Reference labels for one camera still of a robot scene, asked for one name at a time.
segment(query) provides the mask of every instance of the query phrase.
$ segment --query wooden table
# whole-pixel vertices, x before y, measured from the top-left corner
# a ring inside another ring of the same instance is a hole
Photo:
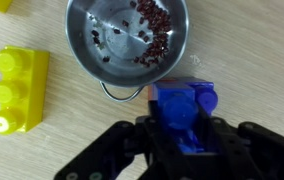
[[[284,1],[187,4],[187,48],[169,76],[215,82],[216,116],[284,135]],[[67,0],[14,0],[0,13],[0,50],[10,44],[51,52],[43,122],[27,134],[0,136],[0,179],[52,179],[111,124],[147,114],[146,91],[132,102],[113,102],[77,64],[65,37],[66,6]],[[134,90],[111,91],[126,96]],[[144,168],[139,157],[120,179],[137,178]]]

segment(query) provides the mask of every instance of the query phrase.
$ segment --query bowl handle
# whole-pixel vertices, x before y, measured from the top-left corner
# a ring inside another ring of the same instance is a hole
[[[113,96],[109,91],[108,89],[106,88],[105,84],[100,81],[100,84],[101,84],[101,87],[104,91],[104,93],[109,97],[111,98],[112,100],[116,101],[116,102],[128,102],[128,101],[131,101],[132,99],[134,99],[137,95],[140,94],[140,92],[143,90],[144,86],[138,88],[131,96],[129,97],[126,97],[126,98],[117,98],[115,96]]]

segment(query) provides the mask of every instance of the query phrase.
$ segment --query stainless steel bowl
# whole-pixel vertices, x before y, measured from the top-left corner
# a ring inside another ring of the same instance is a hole
[[[141,17],[130,6],[130,0],[70,0],[66,14],[66,33],[69,45],[78,62],[92,76],[101,81],[102,88],[111,98],[103,83],[120,87],[142,87],[165,76],[180,60],[186,45],[189,20],[184,0],[156,0],[156,4],[167,10],[171,16],[172,31],[169,32],[169,53],[159,65],[145,68],[133,63],[147,49],[147,43],[138,37],[145,31],[152,39],[147,23],[139,24]],[[122,21],[130,23],[124,27]],[[113,29],[120,29],[117,35]],[[101,41],[97,46],[91,34],[99,33]],[[102,59],[110,57],[110,62]]]

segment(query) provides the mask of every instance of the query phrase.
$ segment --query light wood surface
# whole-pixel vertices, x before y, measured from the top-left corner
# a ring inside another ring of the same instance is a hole
[[[284,1],[187,4],[187,48],[169,76],[215,82],[214,115],[232,125],[257,122],[284,135]],[[52,53],[43,122],[27,134],[0,136],[0,179],[52,179],[114,122],[147,114],[146,91],[132,102],[113,102],[77,64],[64,32],[66,5],[67,0],[14,0],[7,14],[0,13],[0,50],[10,44]],[[133,89],[111,91],[126,96]],[[136,179],[144,168],[139,157],[119,179]]]

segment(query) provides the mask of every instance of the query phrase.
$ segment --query metal bowl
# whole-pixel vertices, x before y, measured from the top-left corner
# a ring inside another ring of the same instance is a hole
[[[142,55],[148,46],[138,37],[138,32],[145,31],[151,40],[153,34],[146,22],[139,24],[141,15],[130,6],[130,0],[69,1],[66,14],[69,45],[82,67],[101,81],[101,85],[104,82],[120,87],[143,87],[165,76],[180,60],[189,27],[185,1],[155,2],[171,16],[169,52],[158,65],[145,68],[133,63],[133,59]],[[129,27],[122,25],[123,20],[129,22]],[[114,28],[120,29],[121,34],[115,34]],[[99,33],[99,46],[93,41],[92,30]],[[110,61],[105,63],[102,59],[107,56]]]

